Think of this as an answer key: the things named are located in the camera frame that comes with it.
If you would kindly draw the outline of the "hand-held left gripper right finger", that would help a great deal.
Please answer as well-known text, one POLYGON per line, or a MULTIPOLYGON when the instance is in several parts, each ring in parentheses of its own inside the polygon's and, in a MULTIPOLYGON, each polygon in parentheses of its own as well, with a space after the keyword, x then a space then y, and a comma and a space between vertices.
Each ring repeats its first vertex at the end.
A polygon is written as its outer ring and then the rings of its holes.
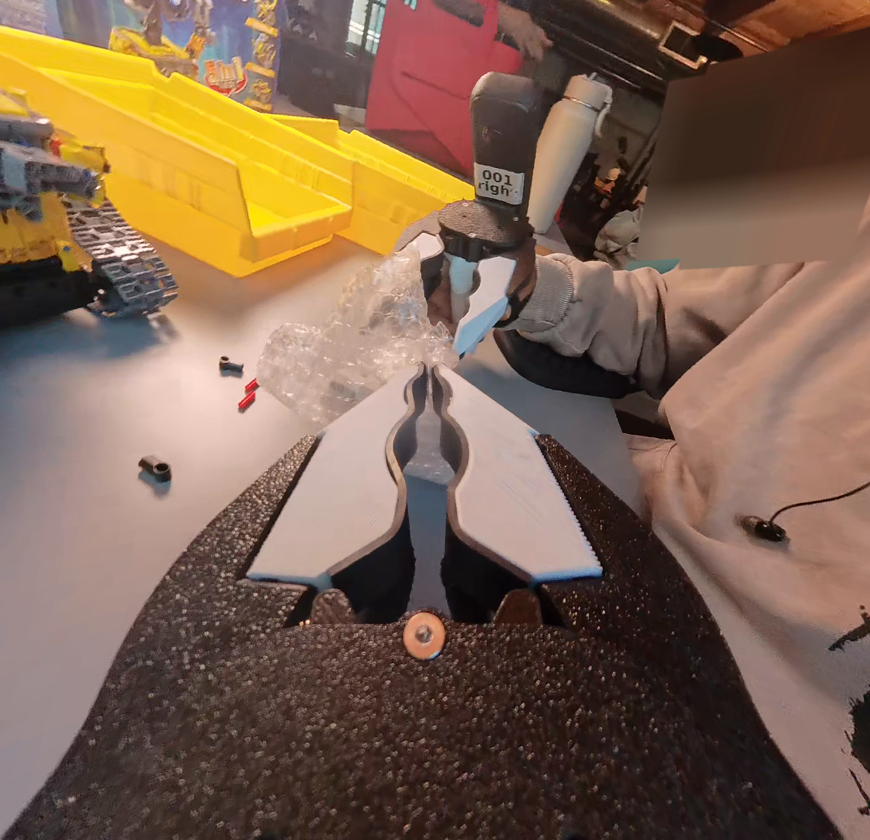
POLYGON ((600 577, 602 566, 538 445, 538 432, 442 364, 432 370, 448 520, 517 578, 600 577))

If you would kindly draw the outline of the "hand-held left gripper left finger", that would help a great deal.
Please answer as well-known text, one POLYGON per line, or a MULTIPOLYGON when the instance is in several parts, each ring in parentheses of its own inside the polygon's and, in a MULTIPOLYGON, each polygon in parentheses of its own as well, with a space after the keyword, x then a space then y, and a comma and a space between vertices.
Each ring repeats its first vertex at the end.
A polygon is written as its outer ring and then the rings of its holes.
POLYGON ((319 433, 248 579, 335 585, 397 536, 406 516, 403 469, 416 449, 420 396, 425 366, 415 364, 319 433))

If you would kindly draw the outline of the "clear bubble wrap bag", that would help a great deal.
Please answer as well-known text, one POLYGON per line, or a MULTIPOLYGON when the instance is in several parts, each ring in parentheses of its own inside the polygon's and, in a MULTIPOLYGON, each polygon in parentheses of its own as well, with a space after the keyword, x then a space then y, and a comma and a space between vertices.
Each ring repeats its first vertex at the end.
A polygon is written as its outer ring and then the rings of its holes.
POLYGON ((452 334, 428 320, 421 265, 403 263, 400 249, 359 271, 322 326, 271 334, 256 377, 303 419, 304 435, 321 436, 408 367, 458 366, 452 334))

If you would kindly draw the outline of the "person's right forearm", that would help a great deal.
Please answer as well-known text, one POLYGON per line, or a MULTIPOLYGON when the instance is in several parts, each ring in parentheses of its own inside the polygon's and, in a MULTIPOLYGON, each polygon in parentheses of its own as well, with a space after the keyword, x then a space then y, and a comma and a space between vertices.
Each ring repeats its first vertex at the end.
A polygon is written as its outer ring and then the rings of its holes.
POLYGON ((562 356, 588 355, 660 398, 804 267, 776 263, 662 274, 543 256, 512 328, 562 356))

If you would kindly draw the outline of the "yellow storage bin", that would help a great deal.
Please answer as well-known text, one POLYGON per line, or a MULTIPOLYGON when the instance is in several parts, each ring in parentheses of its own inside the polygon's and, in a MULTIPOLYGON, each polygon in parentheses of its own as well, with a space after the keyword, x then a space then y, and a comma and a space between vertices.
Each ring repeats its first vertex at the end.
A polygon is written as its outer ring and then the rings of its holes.
POLYGON ((353 162, 145 59, 2 27, 2 86, 101 145, 108 195, 138 231, 236 278, 347 230, 353 162))
POLYGON ((338 121, 275 116, 278 123, 332 146, 353 163, 353 204, 338 235, 385 255, 409 225, 457 201, 473 199, 473 186, 362 131, 338 121))

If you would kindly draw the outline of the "white water bottle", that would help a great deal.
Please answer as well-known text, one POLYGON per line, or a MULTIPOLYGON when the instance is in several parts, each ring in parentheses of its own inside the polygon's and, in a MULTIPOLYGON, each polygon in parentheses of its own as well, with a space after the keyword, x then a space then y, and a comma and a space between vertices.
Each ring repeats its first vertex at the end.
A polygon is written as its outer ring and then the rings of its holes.
POLYGON ((528 204, 537 235, 553 224, 593 139, 613 104, 613 89, 596 73, 573 76, 549 111, 538 138, 528 204))

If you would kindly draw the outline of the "red paper bag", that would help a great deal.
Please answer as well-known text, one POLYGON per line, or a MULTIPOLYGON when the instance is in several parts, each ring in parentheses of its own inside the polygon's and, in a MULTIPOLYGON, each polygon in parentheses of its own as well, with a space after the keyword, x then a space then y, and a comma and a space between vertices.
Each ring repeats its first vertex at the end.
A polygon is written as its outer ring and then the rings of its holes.
POLYGON ((456 173, 473 173, 470 99, 480 77, 518 73, 497 39, 497 0, 387 0, 365 128, 456 173))

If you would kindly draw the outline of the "grey crumpled cloth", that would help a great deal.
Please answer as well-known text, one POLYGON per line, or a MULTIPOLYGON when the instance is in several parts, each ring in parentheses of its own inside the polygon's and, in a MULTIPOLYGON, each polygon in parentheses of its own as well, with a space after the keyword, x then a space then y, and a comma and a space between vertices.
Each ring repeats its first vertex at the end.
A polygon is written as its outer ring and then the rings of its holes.
POLYGON ((635 205, 611 217, 596 236, 593 259, 614 270, 625 270, 635 259, 643 211, 642 204, 635 205))

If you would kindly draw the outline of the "robot kit box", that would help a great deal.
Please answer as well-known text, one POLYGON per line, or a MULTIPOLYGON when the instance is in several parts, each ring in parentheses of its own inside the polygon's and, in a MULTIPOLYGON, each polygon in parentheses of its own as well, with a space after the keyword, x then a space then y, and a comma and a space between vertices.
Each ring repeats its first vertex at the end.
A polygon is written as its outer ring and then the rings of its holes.
POLYGON ((109 50, 272 112, 285 0, 114 0, 112 10, 109 50))

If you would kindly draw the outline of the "yellow tracked toy robot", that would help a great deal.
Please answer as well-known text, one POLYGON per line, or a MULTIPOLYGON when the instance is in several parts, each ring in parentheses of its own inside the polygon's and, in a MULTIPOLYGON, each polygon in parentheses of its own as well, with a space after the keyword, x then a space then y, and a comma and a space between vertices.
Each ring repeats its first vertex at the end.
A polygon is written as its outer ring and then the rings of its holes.
POLYGON ((56 128, 24 92, 1 92, 1 327, 87 309, 159 313, 178 285, 108 199, 102 146, 56 128))

